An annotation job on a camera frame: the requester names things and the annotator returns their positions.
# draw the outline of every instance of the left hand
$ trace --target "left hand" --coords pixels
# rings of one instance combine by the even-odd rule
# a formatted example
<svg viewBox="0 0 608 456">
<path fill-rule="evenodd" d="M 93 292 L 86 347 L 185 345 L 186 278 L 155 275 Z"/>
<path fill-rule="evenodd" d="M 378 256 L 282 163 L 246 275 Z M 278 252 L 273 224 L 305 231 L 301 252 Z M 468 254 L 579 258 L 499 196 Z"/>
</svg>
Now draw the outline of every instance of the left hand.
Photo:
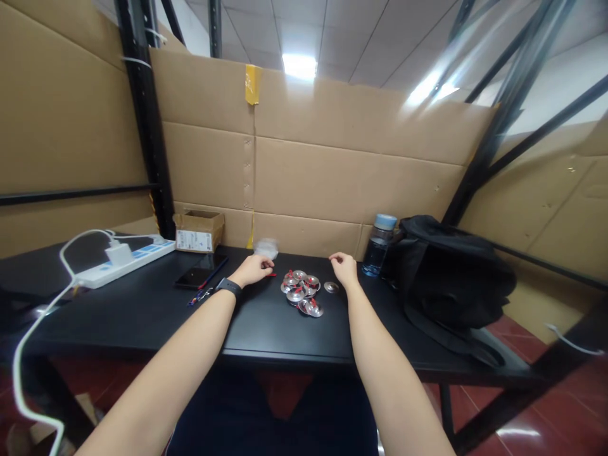
<svg viewBox="0 0 608 456">
<path fill-rule="evenodd" d="M 274 263 L 267 256 L 248 256 L 228 279 L 241 288 L 245 288 L 247 285 L 261 281 L 264 277 L 271 274 L 273 267 Z"/>
</svg>

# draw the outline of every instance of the cardboard wall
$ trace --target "cardboard wall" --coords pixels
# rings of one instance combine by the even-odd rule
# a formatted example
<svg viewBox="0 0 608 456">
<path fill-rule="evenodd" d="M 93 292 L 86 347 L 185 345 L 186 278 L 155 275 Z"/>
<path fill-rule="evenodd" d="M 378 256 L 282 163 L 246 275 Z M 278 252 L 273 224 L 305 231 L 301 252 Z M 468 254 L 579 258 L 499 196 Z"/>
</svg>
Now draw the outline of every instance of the cardboard wall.
<svg viewBox="0 0 608 456">
<path fill-rule="evenodd" d="M 0 0 L 1 193 L 148 181 L 121 55 L 90 1 Z M 146 192 L 2 207 L 0 257 L 150 215 Z"/>
<path fill-rule="evenodd" d="M 493 110 L 152 49 L 176 211 L 224 212 L 224 243 L 362 258 L 377 212 L 443 216 Z"/>
<path fill-rule="evenodd" d="M 508 137 L 498 156 L 526 134 Z M 608 281 L 608 117 L 551 133 L 482 187 L 460 227 Z M 507 315 L 544 341 L 599 302 L 588 287 L 513 261 L 519 285 Z"/>
</svg>

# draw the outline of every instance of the ceiling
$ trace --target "ceiling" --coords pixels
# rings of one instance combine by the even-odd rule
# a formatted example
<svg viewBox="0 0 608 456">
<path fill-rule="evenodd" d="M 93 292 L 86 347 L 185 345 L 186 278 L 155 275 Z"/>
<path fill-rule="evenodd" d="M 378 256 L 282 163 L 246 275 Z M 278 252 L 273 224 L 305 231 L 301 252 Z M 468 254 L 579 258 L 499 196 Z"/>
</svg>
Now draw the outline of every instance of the ceiling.
<svg viewBox="0 0 608 456">
<path fill-rule="evenodd" d="M 472 14 L 486 1 L 477 0 Z M 207 28 L 206 0 L 188 3 Z M 459 0 L 222 3 L 223 58 L 282 70 L 283 53 L 306 54 L 319 62 L 320 77 L 399 91 L 413 90 L 437 64 L 460 7 Z M 459 87 L 472 88 L 539 3 L 501 0 L 463 35 L 454 55 Z M 607 0 L 578 0 L 552 54 L 608 31 L 607 18 Z"/>
</svg>

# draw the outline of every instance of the dark pants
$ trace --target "dark pants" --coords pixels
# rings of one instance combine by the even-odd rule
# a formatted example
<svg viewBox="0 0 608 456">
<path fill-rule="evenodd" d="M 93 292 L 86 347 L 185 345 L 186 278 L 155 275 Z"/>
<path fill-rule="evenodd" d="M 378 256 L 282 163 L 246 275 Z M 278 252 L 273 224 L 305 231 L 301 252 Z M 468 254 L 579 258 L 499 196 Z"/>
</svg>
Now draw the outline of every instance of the dark pants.
<svg viewBox="0 0 608 456">
<path fill-rule="evenodd" d="M 182 414 L 167 456 L 378 454 L 376 423 L 360 380 L 317 376 L 289 421 L 270 412 L 246 371 L 207 375 Z"/>
</svg>

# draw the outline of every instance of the black bag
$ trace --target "black bag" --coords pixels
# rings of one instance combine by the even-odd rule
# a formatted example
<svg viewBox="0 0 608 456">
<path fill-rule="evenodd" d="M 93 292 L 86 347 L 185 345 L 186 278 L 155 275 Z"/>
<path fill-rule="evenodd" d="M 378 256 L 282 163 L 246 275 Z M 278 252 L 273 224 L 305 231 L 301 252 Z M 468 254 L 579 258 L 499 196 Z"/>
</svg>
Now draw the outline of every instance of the black bag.
<svg viewBox="0 0 608 456">
<path fill-rule="evenodd" d="M 382 276 L 399 290 L 414 326 L 453 352 L 504 364 L 496 350 L 471 332 L 501 318 L 517 282 L 485 239 L 459 234 L 430 215 L 404 218 Z"/>
</svg>

